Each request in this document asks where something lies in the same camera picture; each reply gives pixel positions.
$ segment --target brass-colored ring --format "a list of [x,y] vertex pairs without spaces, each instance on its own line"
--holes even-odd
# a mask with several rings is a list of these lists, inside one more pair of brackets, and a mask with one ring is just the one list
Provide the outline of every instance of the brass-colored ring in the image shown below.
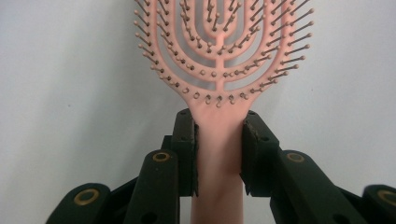
[[[86,193],[92,193],[92,197],[90,199],[81,199],[81,197],[86,194]],[[94,201],[96,201],[97,198],[99,198],[99,190],[97,189],[84,189],[82,192],[80,192],[78,195],[76,195],[75,199],[74,199],[74,203],[78,204],[78,205],[87,205],[90,203],[93,203]]]
[[391,204],[391,205],[393,205],[393,206],[396,206],[396,201],[392,201],[392,200],[390,200],[389,198],[387,198],[387,195],[396,196],[396,193],[395,193],[395,192],[391,192],[391,191],[389,191],[389,190],[381,189],[381,190],[378,191],[377,194],[378,194],[378,197],[379,197],[382,201],[384,201],[384,202],[386,202],[386,203],[389,203],[389,204]]
[[152,159],[154,161],[159,161],[159,162],[167,161],[167,160],[169,160],[169,158],[171,158],[171,156],[169,156],[169,154],[165,153],[165,152],[158,152],[158,153],[155,153],[154,156],[152,156]]
[[288,153],[288,155],[286,155],[286,157],[290,161],[295,161],[295,162],[303,162],[303,161],[305,161],[305,158],[302,155],[294,153],[294,152]]

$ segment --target hairbrush bristle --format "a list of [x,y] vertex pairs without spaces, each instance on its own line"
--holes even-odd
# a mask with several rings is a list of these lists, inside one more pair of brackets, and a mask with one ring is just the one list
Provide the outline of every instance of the hairbrush bristle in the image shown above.
[[[304,11],[309,0],[254,0],[244,3],[224,0],[223,6],[217,6],[217,1],[210,0],[202,3],[196,0],[181,0],[178,3],[175,0],[135,1],[142,10],[134,12],[139,18],[134,25],[141,31],[136,36],[143,42],[138,47],[143,50],[144,57],[151,61],[151,69],[188,104],[194,101],[195,104],[221,107],[227,103],[235,105],[238,101],[253,101],[260,92],[276,84],[291,70],[297,69],[299,65],[296,63],[305,60],[304,55],[298,54],[310,48],[308,44],[300,44],[312,34],[300,33],[314,24],[305,21],[314,9],[305,10],[305,13],[297,17],[299,11]],[[197,11],[196,4],[203,4],[203,12]],[[219,13],[219,7],[224,8],[222,14]],[[196,21],[196,13],[200,13],[202,21]],[[177,15],[181,18],[181,24],[176,23]],[[226,40],[238,29],[238,19],[244,23],[241,27],[242,34],[233,43],[226,44]],[[198,22],[203,24],[204,34],[198,34],[195,27]],[[180,25],[187,48],[182,48],[177,40]],[[248,60],[225,66],[227,61],[250,49],[257,37],[261,39],[260,44]],[[192,85],[175,74],[163,58],[161,45],[165,46],[164,51],[185,73],[215,83],[216,89],[207,90]],[[215,62],[215,66],[196,62],[188,51]],[[250,76],[267,61],[271,61],[267,70],[254,82],[235,90],[224,89],[226,82]]]

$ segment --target pink hairbrush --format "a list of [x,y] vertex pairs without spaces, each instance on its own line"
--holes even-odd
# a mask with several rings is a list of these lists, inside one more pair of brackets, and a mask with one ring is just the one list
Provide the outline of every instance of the pink hairbrush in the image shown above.
[[[243,223],[239,177],[242,122],[260,93],[297,69],[296,63],[305,59],[300,53],[309,45],[301,43],[312,34],[302,33],[314,24],[305,21],[314,10],[296,15],[309,0],[250,0],[243,4],[224,0],[222,15],[218,1],[213,0],[202,1],[203,12],[197,10],[199,3],[195,0],[135,1],[141,8],[134,12],[139,17],[134,24],[141,30],[136,36],[143,42],[139,48],[150,60],[151,69],[184,99],[199,125],[199,197],[192,199],[191,223]],[[201,21],[196,20],[196,13]],[[228,43],[237,31],[238,17],[243,21],[242,33]],[[205,31],[201,35],[199,28]],[[184,39],[177,38],[180,31]],[[258,36],[258,47],[247,60],[238,65],[226,64],[246,54]],[[214,90],[178,76],[164,56],[192,78],[213,83]],[[198,63],[193,59],[197,56],[212,63]],[[225,89],[226,83],[259,73],[267,61],[265,72],[256,80],[242,88]]]

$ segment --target hairbrush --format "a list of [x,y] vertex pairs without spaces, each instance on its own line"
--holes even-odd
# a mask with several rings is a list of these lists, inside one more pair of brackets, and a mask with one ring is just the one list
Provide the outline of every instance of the hairbrush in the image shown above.
[[[199,126],[191,223],[243,223],[243,119],[263,91],[305,59],[314,9],[306,8],[309,0],[135,1],[138,47]],[[245,86],[226,88],[250,76]]]

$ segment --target white background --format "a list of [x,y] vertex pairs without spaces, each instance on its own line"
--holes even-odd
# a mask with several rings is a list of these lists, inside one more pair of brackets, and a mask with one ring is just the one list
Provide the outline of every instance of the white background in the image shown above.
[[[307,60],[252,109],[334,184],[396,187],[396,1],[311,2]],[[172,133],[186,105],[141,57],[135,8],[0,1],[1,223],[44,223],[81,184],[122,185]],[[274,222],[268,202],[247,198],[246,223]]]

